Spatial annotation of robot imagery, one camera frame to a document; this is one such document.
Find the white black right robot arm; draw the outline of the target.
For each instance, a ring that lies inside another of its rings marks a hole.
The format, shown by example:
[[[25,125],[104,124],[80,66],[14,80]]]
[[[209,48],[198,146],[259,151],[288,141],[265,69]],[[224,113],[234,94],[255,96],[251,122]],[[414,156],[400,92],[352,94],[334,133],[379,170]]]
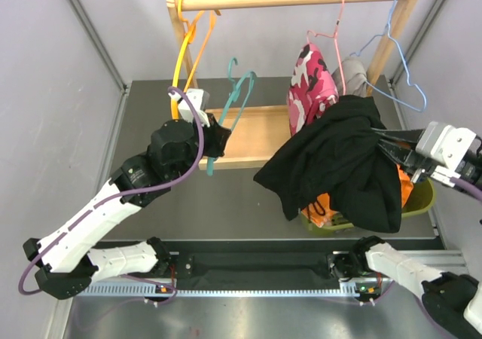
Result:
[[[380,150],[409,175],[413,183],[432,179],[476,200],[481,199],[480,139],[465,127],[432,121],[420,130],[382,130]],[[360,239],[350,250],[353,270],[381,273],[415,295],[427,314],[457,338],[481,336],[481,282],[427,266],[399,252],[379,237]]]

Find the orange white trousers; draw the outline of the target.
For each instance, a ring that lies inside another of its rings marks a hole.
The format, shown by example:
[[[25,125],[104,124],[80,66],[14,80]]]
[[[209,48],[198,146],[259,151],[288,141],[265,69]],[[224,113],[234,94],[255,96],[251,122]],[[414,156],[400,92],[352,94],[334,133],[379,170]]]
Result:
[[[404,207],[412,193],[414,184],[399,165],[397,165],[397,168],[401,183],[401,207]],[[306,218],[310,229],[329,227],[343,220],[341,213],[331,209],[329,204],[329,195],[321,194],[317,197],[315,203],[311,203],[307,208],[301,210],[300,213]]]

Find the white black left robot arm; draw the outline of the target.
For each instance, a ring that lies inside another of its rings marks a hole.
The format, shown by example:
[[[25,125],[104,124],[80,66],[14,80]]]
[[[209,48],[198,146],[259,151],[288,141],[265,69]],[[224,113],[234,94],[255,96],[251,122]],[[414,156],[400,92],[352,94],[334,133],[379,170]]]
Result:
[[[170,120],[155,130],[146,151],[125,160],[83,209],[52,234],[23,244],[27,268],[37,268],[38,291],[65,300],[103,279],[166,274],[171,255],[156,237],[110,249],[96,244],[126,218],[169,193],[202,157],[223,156],[230,135],[212,114],[205,123],[199,118]]]

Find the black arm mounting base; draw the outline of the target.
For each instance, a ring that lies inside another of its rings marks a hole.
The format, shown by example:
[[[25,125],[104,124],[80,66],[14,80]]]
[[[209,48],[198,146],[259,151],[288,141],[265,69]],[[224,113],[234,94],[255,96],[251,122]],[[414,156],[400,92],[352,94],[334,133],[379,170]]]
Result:
[[[342,252],[194,252],[181,255],[136,278],[174,278],[181,287],[272,287],[311,285],[331,279],[364,276],[349,254]]]

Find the black trousers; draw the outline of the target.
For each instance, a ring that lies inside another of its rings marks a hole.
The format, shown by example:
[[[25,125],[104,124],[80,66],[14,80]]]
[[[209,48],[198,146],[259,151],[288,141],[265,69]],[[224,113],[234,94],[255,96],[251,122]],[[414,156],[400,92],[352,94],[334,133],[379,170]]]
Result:
[[[398,168],[378,147],[384,129],[371,97],[342,96],[295,133],[254,175],[278,196],[287,220],[327,194],[328,207],[357,228],[393,234],[401,226]]]

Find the pink wire hanger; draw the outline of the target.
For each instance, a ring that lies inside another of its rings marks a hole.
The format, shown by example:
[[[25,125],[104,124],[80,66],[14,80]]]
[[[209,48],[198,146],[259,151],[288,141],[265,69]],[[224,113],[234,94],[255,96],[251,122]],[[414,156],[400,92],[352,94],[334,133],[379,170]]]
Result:
[[[342,17],[343,17],[344,7],[345,7],[345,0],[341,0],[341,6],[340,6],[339,14],[337,16],[337,20],[336,20],[336,23],[334,25],[334,31],[331,35],[324,34],[324,33],[321,33],[321,32],[314,32],[313,30],[308,30],[307,34],[306,34],[306,38],[307,38],[308,44],[310,43],[310,36],[311,35],[313,37],[322,36],[324,38],[331,38],[333,40],[334,49],[335,49],[336,56],[337,56],[338,71],[339,71],[340,80],[341,80],[341,83],[342,83],[342,93],[346,94],[346,79],[345,79],[345,75],[344,75],[344,71],[343,71],[343,63],[342,63],[340,48],[339,48],[339,43],[338,43],[339,28],[340,28],[340,23],[341,23],[341,20],[342,20]]]

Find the pink camouflage trousers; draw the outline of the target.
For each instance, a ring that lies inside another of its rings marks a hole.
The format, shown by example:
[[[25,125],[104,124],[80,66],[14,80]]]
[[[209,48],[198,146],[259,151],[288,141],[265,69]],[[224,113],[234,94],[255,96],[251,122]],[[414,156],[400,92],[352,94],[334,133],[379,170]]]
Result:
[[[295,63],[286,99],[291,136],[320,118],[338,99],[336,84],[320,49],[313,43],[304,45]]]

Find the orange plastic hanger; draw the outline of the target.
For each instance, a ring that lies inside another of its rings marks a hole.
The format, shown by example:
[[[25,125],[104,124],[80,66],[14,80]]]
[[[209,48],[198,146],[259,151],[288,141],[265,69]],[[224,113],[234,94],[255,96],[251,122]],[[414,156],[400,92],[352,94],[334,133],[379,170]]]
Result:
[[[189,50],[190,45],[194,42],[197,34],[197,23],[200,18],[205,14],[205,11],[199,11],[195,18],[190,21],[183,16],[182,3],[184,0],[178,0],[175,6],[175,21],[179,23],[179,27],[182,29],[181,44],[178,52],[178,57],[176,60],[173,77],[172,86],[178,87],[180,80],[181,68],[185,67],[187,80],[184,86],[184,92],[186,93],[192,84],[196,85],[195,73],[199,65],[200,59],[203,55],[206,45],[211,37],[212,31],[215,27],[217,17],[221,16],[220,10],[211,10],[209,12],[209,28],[206,36],[203,40],[199,53],[196,59],[193,61],[191,52]]]

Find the teal plastic hanger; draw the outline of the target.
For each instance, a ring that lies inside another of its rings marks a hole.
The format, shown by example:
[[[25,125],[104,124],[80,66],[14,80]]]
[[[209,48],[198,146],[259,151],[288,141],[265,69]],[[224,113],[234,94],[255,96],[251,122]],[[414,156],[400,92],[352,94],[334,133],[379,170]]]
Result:
[[[248,90],[247,90],[246,96],[243,100],[243,103],[242,103],[241,107],[239,108],[239,111],[237,113],[237,116],[234,119],[234,122],[231,124],[231,128],[230,128],[231,131],[235,130],[236,125],[237,125],[239,119],[241,118],[241,116],[243,114],[243,111],[246,107],[246,103],[248,102],[249,97],[251,96],[253,87],[255,85],[255,80],[257,78],[257,75],[255,74],[255,72],[252,71],[252,70],[249,70],[240,79],[238,79],[236,81],[232,76],[232,68],[233,68],[234,65],[238,65],[238,60],[237,60],[236,57],[233,57],[230,60],[228,68],[227,68],[227,78],[232,84],[232,91],[229,94],[228,99],[227,99],[227,101],[226,101],[226,103],[223,107],[221,117],[218,121],[220,124],[224,123],[224,120],[227,117],[227,113],[228,113],[229,109],[231,108],[232,104],[239,99],[239,95],[241,93],[242,85],[243,85],[243,83],[246,79],[249,80],[249,85],[248,85]]]

